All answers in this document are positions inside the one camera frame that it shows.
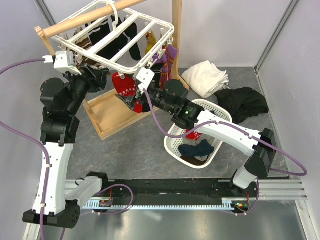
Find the red patterned Christmas sock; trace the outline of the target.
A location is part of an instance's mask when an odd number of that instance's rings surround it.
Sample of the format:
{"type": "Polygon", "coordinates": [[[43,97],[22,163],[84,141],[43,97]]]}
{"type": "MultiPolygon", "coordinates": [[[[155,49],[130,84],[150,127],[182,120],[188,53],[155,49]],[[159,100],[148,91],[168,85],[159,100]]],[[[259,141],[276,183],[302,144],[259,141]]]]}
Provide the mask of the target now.
{"type": "Polygon", "coordinates": [[[136,92],[135,81],[127,74],[124,75],[124,79],[121,79],[120,75],[115,72],[112,74],[112,83],[116,92],[121,96],[133,96],[136,92]]]}

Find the white plastic clip hanger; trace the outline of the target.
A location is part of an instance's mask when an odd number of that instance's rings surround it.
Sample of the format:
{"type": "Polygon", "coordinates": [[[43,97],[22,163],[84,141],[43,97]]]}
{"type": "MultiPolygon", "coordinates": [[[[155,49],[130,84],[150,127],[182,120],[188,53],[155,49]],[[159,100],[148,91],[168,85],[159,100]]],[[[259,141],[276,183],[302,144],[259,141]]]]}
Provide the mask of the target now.
{"type": "Polygon", "coordinates": [[[158,54],[159,59],[162,57],[165,52],[163,45],[170,42],[170,38],[173,37],[175,32],[173,24],[130,8],[139,3],[141,3],[140,0],[129,0],[125,1],[125,3],[113,0],[94,0],[58,24],[44,29],[43,33],[47,38],[51,38],[62,46],[70,48],[80,55],[102,64],[104,67],[116,70],[121,74],[134,74],[139,68],[151,68],[156,63],[153,60],[155,54],[158,54]],[[112,22],[112,31],[109,34],[96,44],[93,44],[88,50],[75,44],[79,38],[92,31],[110,16],[114,16],[115,21],[112,22]],[[146,21],[145,27],[132,37],[122,49],[110,59],[98,55],[101,50],[110,46],[113,41],[118,39],[138,19],[146,21]],[[156,45],[135,66],[127,67],[119,64],[118,61],[140,39],[144,38],[147,32],[150,32],[155,25],[160,26],[164,30],[164,34],[157,41],[156,45]]]}

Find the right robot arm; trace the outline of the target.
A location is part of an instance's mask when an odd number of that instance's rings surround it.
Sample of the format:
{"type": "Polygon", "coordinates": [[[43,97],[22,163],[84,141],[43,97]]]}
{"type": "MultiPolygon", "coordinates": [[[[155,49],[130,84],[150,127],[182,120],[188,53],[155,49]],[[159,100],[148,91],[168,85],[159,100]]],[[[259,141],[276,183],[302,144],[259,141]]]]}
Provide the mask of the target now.
{"type": "Polygon", "coordinates": [[[202,106],[188,100],[189,91],[177,79],[171,79],[164,89],[140,84],[132,96],[123,97],[124,103],[133,110],[137,101],[149,103],[170,115],[172,122],[181,129],[209,135],[244,153],[249,159],[238,169],[229,184],[235,197],[242,196],[257,178],[266,178],[271,169],[276,149],[272,145],[274,133],[269,129],[257,131],[245,129],[218,117],[202,106]]]}

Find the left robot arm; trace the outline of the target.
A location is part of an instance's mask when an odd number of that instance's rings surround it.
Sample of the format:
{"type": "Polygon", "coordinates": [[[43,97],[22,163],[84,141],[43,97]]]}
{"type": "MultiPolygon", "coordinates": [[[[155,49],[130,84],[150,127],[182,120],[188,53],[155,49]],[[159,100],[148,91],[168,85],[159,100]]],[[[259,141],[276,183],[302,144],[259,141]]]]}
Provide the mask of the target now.
{"type": "Polygon", "coordinates": [[[65,193],[67,169],[76,142],[80,120],[76,114],[88,93],[107,85],[108,68],[82,65],[80,74],[66,72],[67,82],[49,78],[40,87],[43,104],[40,146],[44,147],[38,193],[32,209],[24,212],[25,223],[72,229],[81,208],[95,195],[110,191],[108,176],[89,172],[71,193],[65,193]]]}

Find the brown striped sock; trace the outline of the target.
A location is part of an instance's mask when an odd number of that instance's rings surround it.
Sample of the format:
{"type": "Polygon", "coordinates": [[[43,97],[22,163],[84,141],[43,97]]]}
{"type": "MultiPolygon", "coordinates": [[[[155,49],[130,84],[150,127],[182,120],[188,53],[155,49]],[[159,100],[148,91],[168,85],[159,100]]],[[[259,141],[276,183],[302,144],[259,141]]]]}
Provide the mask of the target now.
{"type": "MultiPolygon", "coordinates": [[[[93,42],[90,39],[90,35],[94,33],[94,31],[89,31],[86,35],[82,36],[81,38],[79,38],[75,44],[84,49],[84,50],[89,50],[92,46],[93,46],[93,42]]],[[[103,65],[99,62],[96,62],[90,58],[87,58],[79,53],[77,53],[76,51],[67,48],[68,51],[71,51],[73,53],[73,58],[74,58],[74,63],[77,69],[80,69],[81,65],[83,64],[87,64],[89,66],[93,66],[93,68],[95,69],[99,69],[101,68],[103,65]]]]}

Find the wooden drying rack stand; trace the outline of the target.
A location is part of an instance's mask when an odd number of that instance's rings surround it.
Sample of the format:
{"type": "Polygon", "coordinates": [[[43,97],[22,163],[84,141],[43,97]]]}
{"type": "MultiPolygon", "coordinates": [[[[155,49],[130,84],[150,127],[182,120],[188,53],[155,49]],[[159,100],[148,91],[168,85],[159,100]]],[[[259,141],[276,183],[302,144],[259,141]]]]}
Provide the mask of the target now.
{"type": "MultiPolygon", "coordinates": [[[[173,45],[176,49],[179,49],[181,20],[182,1],[174,0],[172,2],[172,22],[170,23],[174,25],[175,30],[173,37],[169,40],[169,43],[165,43],[164,45],[173,45]]],[[[52,39],[45,36],[43,32],[45,29],[42,29],[40,26],[35,27],[37,35],[49,51],[49,58],[52,59],[56,56],[57,50],[54,49],[50,42],[52,39]]],[[[119,73],[117,70],[115,71],[121,78],[124,78],[124,75],[132,75],[119,73]]],[[[136,113],[130,110],[117,96],[117,91],[115,89],[110,90],[90,101],[84,100],[83,107],[102,140],[120,132],[149,115],[147,112],[136,113]]]]}

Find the purple striped sock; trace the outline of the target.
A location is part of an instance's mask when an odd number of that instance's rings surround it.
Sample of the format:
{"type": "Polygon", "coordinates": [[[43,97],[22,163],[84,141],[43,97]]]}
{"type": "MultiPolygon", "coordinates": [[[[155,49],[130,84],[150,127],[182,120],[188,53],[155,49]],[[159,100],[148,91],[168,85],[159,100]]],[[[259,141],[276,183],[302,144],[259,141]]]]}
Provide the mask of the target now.
{"type": "Polygon", "coordinates": [[[160,76],[160,81],[162,85],[164,85],[165,82],[168,81],[169,78],[172,76],[172,67],[178,52],[179,51],[174,46],[168,45],[161,58],[159,58],[158,53],[156,53],[152,57],[156,63],[163,64],[162,73],[160,76]]]}

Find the folded white towel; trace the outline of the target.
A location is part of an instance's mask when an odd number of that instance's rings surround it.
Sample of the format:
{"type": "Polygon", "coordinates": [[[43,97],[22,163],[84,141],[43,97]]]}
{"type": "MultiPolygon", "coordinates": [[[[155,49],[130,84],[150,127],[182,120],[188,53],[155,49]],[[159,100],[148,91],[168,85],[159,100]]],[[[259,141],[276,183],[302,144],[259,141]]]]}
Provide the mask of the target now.
{"type": "Polygon", "coordinates": [[[229,85],[227,71],[219,70],[208,60],[193,65],[181,77],[203,99],[209,98],[224,85],[229,85]]]}

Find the yellow reindeer sock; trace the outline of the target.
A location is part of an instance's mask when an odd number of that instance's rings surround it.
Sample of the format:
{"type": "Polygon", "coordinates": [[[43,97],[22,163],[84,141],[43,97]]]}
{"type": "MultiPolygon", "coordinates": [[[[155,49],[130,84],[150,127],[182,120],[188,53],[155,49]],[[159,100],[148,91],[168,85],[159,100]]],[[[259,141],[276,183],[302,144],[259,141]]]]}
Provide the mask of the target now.
{"type": "Polygon", "coordinates": [[[146,33],[146,48],[145,48],[145,54],[147,54],[157,43],[156,36],[153,32],[147,32],[146,33]]]}

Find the white perforated laundry basket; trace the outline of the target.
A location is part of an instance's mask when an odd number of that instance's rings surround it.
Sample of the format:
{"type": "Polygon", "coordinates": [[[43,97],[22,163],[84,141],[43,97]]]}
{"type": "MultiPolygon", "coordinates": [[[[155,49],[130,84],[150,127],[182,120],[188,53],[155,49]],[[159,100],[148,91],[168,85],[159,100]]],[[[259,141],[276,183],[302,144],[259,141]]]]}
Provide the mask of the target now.
{"type": "MultiPolygon", "coordinates": [[[[192,102],[208,110],[216,117],[230,123],[233,122],[227,110],[212,102],[205,99],[195,99],[192,102]]],[[[185,129],[181,129],[175,124],[168,131],[168,134],[173,136],[180,136],[185,133],[185,129]]],[[[193,132],[182,138],[171,138],[168,136],[164,138],[164,148],[168,154],[182,164],[194,169],[203,169],[210,165],[222,144],[221,140],[198,132],[193,132]],[[191,153],[194,152],[196,152],[196,156],[191,156],[191,153]]]]}

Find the grey sock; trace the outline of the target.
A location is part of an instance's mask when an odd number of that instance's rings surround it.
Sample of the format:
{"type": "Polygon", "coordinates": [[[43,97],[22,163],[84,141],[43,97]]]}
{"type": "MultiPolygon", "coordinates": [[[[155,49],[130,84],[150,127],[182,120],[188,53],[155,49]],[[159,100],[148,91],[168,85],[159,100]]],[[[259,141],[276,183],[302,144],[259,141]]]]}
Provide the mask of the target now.
{"type": "MultiPolygon", "coordinates": [[[[208,135],[201,135],[197,140],[195,139],[188,139],[188,138],[184,138],[183,139],[183,145],[192,145],[192,146],[196,146],[198,145],[202,140],[207,140],[209,142],[210,145],[213,146],[215,138],[208,136],[208,135]]],[[[205,160],[207,156],[202,156],[202,157],[195,157],[198,160],[205,160]]]]}

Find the brown sock in basket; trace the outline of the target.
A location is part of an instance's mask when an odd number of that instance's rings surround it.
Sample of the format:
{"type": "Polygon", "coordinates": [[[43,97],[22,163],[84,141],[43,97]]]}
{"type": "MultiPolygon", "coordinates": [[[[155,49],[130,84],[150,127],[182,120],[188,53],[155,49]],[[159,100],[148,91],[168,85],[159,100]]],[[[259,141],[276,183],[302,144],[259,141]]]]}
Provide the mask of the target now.
{"type": "Polygon", "coordinates": [[[194,166],[203,166],[208,161],[208,156],[205,158],[205,160],[199,160],[193,156],[181,156],[181,159],[185,161],[186,163],[189,163],[194,166]]]}

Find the crumpled black cloth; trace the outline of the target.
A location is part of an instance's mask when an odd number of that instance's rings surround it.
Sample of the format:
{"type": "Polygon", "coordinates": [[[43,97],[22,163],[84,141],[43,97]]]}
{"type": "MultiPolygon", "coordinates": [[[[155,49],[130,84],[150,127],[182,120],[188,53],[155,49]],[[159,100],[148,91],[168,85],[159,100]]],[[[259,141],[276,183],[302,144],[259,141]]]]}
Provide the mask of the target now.
{"type": "Polygon", "coordinates": [[[266,98],[250,87],[222,89],[214,95],[217,97],[218,105],[231,115],[235,124],[269,112],[266,98]]]}

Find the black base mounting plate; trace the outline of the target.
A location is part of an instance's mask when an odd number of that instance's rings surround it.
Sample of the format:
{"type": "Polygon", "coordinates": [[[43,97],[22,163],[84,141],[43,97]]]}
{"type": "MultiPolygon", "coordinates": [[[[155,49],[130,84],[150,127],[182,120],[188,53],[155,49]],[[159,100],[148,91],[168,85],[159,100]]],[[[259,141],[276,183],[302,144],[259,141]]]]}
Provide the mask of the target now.
{"type": "Polygon", "coordinates": [[[232,185],[230,179],[176,178],[176,179],[118,179],[108,182],[111,189],[102,189],[96,197],[111,197],[113,206],[132,200],[132,206],[193,207],[222,205],[223,199],[253,199],[259,192],[257,181],[246,189],[232,185]]]}

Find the aluminium rail frame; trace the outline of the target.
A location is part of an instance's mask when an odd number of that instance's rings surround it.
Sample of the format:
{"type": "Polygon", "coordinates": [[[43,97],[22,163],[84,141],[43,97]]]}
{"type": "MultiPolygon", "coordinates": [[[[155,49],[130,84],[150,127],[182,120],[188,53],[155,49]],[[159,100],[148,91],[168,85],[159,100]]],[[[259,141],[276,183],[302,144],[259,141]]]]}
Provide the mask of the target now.
{"type": "MultiPolygon", "coordinates": [[[[108,179],[108,182],[115,182],[116,180],[108,179]]],[[[80,183],[84,181],[84,178],[77,180],[67,180],[65,182],[65,193],[70,194],[80,183]]],[[[303,184],[299,180],[292,180],[286,177],[273,177],[270,179],[262,179],[257,181],[259,187],[257,196],[250,199],[244,198],[224,198],[221,205],[204,205],[198,207],[192,207],[187,209],[184,207],[169,207],[168,209],[163,206],[132,206],[133,200],[128,200],[125,204],[113,206],[113,202],[110,201],[111,197],[96,197],[95,195],[81,208],[81,210],[90,210],[94,214],[102,215],[111,211],[115,211],[116,214],[124,213],[128,210],[213,210],[213,211],[225,211],[233,215],[245,214],[251,207],[250,201],[258,200],[275,200],[275,201],[288,201],[288,200],[305,200],[307,195],[305,193],[303,184]]]]}

